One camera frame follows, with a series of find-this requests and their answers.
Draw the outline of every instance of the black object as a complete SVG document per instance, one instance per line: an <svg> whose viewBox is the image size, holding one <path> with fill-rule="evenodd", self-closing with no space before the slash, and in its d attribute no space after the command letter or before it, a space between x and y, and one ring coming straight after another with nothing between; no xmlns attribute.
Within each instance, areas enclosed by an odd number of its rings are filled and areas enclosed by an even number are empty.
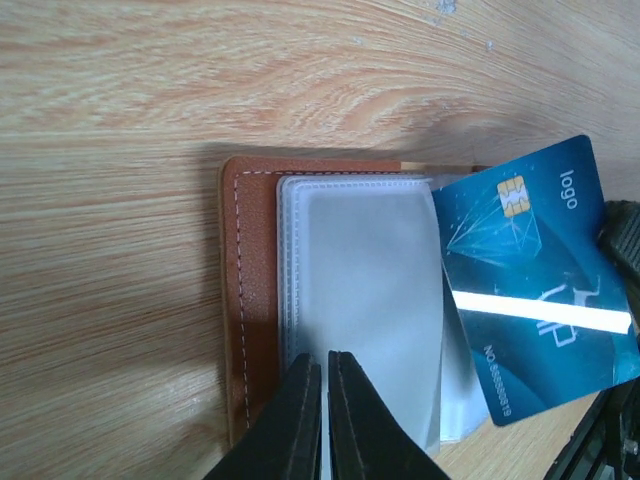
<svg viewBox="0 0 640 480"><path fill-rule="evenodd" d="M615 480L640 479L639 428L640 380L601 392L545 480L599 480L607 466Z"/></svg>
<svg viewBox="0 0 640 480"><path fill-rule="evenodd" d="M293 362L256 424L207 480L320 478L320 367ZM329 436L337 480L448 480L396 423L355 357L329 352Z"/></svg>

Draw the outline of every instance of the brown leather card holder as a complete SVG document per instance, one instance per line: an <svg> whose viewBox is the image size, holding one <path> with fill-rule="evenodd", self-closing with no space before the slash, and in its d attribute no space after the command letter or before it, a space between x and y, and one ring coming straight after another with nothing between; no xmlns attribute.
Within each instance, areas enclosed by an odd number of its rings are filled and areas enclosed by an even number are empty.
<svg viewBox="0 0 640 480"><path fill-rule="evenodd" d="M472 167L399 161L237 156L220 174L229 434L234 444L280 381L276 186L288 175L458 173Z"/></svg>

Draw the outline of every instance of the gold chip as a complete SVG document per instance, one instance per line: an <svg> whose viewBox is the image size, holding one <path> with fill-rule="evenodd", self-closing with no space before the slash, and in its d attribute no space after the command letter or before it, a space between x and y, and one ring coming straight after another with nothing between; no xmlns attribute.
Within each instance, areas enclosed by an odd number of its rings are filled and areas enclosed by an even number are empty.
<svg viewBox="0 0 640 480"><path fill-rule="evenodd" d="M500 182L497 188L505 217L511 218L531 210L529 193L522 175Z"/></svg>

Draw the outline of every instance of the blue credit card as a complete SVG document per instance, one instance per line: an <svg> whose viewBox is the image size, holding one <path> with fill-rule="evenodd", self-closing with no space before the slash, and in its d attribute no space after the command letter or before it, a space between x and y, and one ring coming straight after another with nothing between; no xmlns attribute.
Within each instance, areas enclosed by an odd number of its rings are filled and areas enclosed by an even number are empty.
<svg viewBox="0 0 640 480"><path fill-rule="evenodd" d="M496 425L640 375L579 136L435 191L444 266Z"/></svg>

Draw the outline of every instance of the wooden table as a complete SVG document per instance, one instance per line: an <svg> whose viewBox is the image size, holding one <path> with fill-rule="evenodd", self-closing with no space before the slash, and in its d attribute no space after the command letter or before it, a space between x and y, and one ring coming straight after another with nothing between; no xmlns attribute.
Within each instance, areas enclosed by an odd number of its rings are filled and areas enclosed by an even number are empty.
<svg viewBox="0 0 640 480"><path fill-rule="evenodd" d="M639 3L437 1L4 2L0 476L195 478L223 454L232 153L495 164L584 132L605 194L640 199ZM437 461L540 478L588 404Z"/></svg>

